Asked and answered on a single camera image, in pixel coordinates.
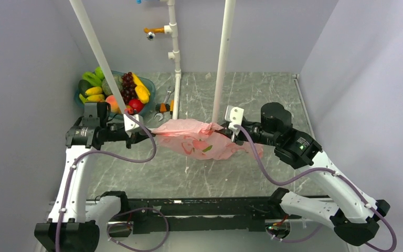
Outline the pink peach-print plastic bag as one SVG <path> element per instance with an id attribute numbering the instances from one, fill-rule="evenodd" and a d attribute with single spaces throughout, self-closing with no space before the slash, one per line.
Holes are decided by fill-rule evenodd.
<path id="1" fill-rule="evenodd" d="M 159 145 L 197 160 L 226 160 L 236 152 L 254 157 L 249 143 L 238 145 L 220 134 L 222 126 L 195 119 L 176 119 L 152 130 Z"/>

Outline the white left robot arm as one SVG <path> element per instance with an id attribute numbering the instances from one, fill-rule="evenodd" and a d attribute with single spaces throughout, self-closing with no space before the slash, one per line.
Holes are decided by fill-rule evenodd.
<path id="1" fill-rule="evenodd" d="M 87 191 L 99 154 L 107 142 L 125 142 L 127 148 L 153 139 L 139 114 L 124 114 L 123 122 L 109 121 L 110 104 L 91 102 L 66 133 L 66 161 L 58 195 L 46 222 L 36 224 L 34 235 L 46 251 L 96 251 L 111 219 L 128 217 L 131 207 L 125 192 L 101 195 L 88 211 Z"/>

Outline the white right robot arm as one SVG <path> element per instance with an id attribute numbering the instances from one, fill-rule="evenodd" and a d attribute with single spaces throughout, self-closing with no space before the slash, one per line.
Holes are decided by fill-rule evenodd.
<path id="1" fill-rule="evenodd" d="M 244 109 L 229 105 L 220 133 L 233 143 L 248 143 L 253 154 L 257 154 L 257 144 L 274 147 L 280 161 L 298 170 L 296 180 L 310 178 L 331 198 L 327 203 L 300 196 L 287 190 L 285 182 L 276 182 L 277 189 L 268 199 L 271 216 L 310 219 L 329 227 L 353 246 L 369 245 L 379 224 L 386 222 L 390 205 L 370 197 L 351 182 L 311 135 L 293 127 L 291 113 L 280 103 L 264 104 L 258 122 L 246 120 Z"/>

